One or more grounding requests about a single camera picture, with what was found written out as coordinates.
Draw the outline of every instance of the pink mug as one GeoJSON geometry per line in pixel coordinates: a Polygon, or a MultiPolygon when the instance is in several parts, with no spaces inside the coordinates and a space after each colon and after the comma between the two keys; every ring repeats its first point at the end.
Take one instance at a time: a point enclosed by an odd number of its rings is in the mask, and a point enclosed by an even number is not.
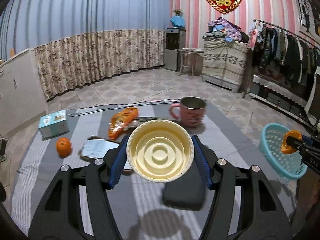
{"type": "Polygon", "coordinates": [[[169,108],[170,115],[179,119],[179,117],[173,112],[173,108],[180,108],[180,118],[183,125],[195,127],[198,126],[204,116],[207,103],[201,98],[197,97],[185,97],[180,100],[179,103],[172,104],[169,108]]]}

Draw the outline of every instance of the small stool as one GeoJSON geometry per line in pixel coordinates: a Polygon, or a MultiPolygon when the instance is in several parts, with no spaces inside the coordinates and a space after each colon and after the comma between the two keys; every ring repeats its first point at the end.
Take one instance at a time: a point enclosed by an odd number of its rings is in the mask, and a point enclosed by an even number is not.
{"type": "Polygon", "coordinates": [[[186,51],[183,49],[177,49],[177,51],[180,54],[180,74],[179,74],[179,76],[182,75],[183,68],[188,67],[188,68],[191,68],[192,77],[194,78],[193,73],[194,73],[194,68],[196,67],[198,53],[186,51]]]}

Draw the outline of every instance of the blue cloth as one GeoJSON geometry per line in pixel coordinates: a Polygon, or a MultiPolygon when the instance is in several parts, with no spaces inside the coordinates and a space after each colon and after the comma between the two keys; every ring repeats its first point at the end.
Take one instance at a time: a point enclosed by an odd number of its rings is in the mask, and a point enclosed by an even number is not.
{"type": "Polygon", "coordinates": [[[229,36],[226,36],[226,37],[224,38],[224,40],[225,40],[226,42],[233,42],[233,38],[230,38],[229,36]]]}
{"type": "Polygon", "coordinates": [[[170,19],[170,22],[172,23],[173,27],[175,27],[175,28],[180,28],[180,27],[186,26],[186,22],[184,21],[184,19],[181,16],[173,16],[170,19]]]}
{"type": "Polygon", "coordinates": [[[220,31],[221,29],[224,29],[223,25],[217,24],[214,26],[218,31],[220,31]]]}

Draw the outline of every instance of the cream plate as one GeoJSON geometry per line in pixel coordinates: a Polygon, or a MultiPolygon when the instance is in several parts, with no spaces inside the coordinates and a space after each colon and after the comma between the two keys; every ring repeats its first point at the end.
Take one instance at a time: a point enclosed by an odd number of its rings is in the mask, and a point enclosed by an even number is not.
{"type": "Polygon", "coordinates": [[[146,180],[169,182],[190,168],[194,147],[190,135],[175,122],[152,120],[130,135],[127,158],[132,169],[146,180]]]}

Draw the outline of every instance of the hanging clothes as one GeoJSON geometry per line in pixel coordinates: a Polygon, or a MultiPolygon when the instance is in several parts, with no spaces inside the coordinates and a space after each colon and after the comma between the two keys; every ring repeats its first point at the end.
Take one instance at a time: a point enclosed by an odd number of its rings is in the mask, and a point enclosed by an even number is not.
{"type": "Polygon", "coordinates": [[[256,28],[257,29],[257,39],[256,39],[256,41],[257,41],[257,43],[262,43],[263,42],[262,26],[261,26],[261,23],[258,23],[257,26],[256,26],[256,21],[257,20],[253,21],[253,23],[250,26],[249,36],[251,35],[251,32],[256,28]]]}
{"type": "Polygon", "coordinates": [[[302,47],[302,68],[308,69],[308,58],[309,58],[308,46],[303,41],[300,41],[300,45],[302,47]]]}
{"type": "Polygon", "coordinates": [[[293,82],[293,84],[297,83],[300,77],[300,51],[297,44],[296,39],[287,35],[288,39],[288,49],[285,56],[284,66],[286,66],[286,76],[287,78],[293,82]]]}
{"type": "Polygon", "coordinates": [[[278,44],[275,59],[281,61],[281,52],[284,50],[284,36],[278,28],[275,28],[278,36],[278,44]]]}
{"type": "Polygon", "coordinates": [[[298,83],[301,83],[301,79],[302,79],[302,47],[300,44],[300,39],[298,37],[295,37],[298,48],[299,48],[299,57],[300,57],[300,75],[299,75],[299,79],[298,79],[298,83]]]}
{"type": "Polygon", "coordinates": [[[315,62],[315,54],[313,49],[309,49],[309,58],[310,58],[310,68],[308,68],[308,73],[313,76],[314,72],[316,71],[316,62],[315,62]]]}
{"type": "Polygon", "coordinates": [[[273,37],[271,39],[271,48],[272,48],[272,52],[271,52],[271,55],[270,55],[270,60],[273,60],[276,56],[276,53],[277,53],[277,48],[278,48],[278,34],[276,32],[276,29],[275,28],[271,28],[272,29],[272,32],[273,32],[273,37]]]}
{"type": "Polygon", "coordinates": [[[264,48],[266,43],[266,35],[267,35],[267,25],[264,24],[262,27],[262,45],[261,45],[262,48],[264,48]]]}
{"type": "Polygon", "coordinates": [[[281,61],[282,66],[284,66],[284,61],[285,61],[285,57],[287,55],[287,51],[288,51],[288,37],[287,37],[287,34],[284,33],[284,54],[283,54],[283,58],[281,61]]]}
{"type": "Polygon", "coordinates": [[[260,67],[265,68],[271,62],[272,51],[273,51],[272,40],[273,40],[273,29],[266,28],[266,38],[263,40],[263,43],[265,46],[264,46],[264,51],[261,57],[260,67]]]}

